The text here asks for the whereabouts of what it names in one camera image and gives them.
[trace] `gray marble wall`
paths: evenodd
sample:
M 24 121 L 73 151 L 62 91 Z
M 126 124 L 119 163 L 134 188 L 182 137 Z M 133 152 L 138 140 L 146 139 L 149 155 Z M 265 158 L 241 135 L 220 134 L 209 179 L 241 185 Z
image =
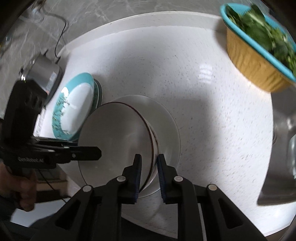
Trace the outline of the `gray marble wall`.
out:
M 249 0 L 47 0 L 45 10 L 59 14 L 69 21 L 64 34 L 65 43 L 106 23 L 148 12 L 195 11 L 219 15 L 219 8 L 227 2 L 249 4 Z M 266 12 L 260 0 L 253 0 Z M 11 28 L 9 48 L 0 59 L 0 118 L 20 68 L 34 54 L 49 49 L 48 57 L 54 60 L 54 48 L 64 23 L 54 17 L 35 15 L 35 19 L 18 19 Z

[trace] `dark sleeve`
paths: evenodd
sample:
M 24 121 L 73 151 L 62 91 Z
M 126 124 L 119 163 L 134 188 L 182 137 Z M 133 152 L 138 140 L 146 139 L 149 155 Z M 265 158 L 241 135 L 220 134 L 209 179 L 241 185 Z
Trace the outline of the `dark sleeve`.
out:
M 0 196 L 0 221 L 9 221 L 15 211 L 15 205 L 12 199 Z

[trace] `leafy green vegetable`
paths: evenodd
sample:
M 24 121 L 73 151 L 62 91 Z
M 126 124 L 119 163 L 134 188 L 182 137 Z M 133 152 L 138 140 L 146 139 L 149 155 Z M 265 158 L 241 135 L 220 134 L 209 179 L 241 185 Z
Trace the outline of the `leafy green vegetable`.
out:
M 279 28 L 270 26 L 255 4 L 244 15 L 235 12 L 229 5 L 226 14 L 247 35 L 281 61 L 296 76 L 296 53 L 289 38 Z

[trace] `human hand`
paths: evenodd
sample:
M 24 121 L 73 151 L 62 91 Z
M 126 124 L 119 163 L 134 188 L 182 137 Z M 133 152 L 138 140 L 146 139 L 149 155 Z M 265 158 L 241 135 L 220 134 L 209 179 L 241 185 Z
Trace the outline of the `human hand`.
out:
M 37 176 L 32 171 L 30 179 L 10 174 L 4 165 L 0 163 L 0 195 L 10 197 L 12 192 L 19 192 L 21 196 L 20 206 L 29 212 L 34 209 L 36 202 Z

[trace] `stainless steel sink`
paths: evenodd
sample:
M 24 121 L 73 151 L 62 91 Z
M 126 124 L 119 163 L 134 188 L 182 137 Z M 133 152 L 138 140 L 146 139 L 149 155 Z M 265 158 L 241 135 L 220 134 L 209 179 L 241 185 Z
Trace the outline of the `stainless steel sink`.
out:
M 296 201 L 296 88 L 272 93 L 271 98 L 273 146 L 267 176 L 258 198 L 259 205 Z

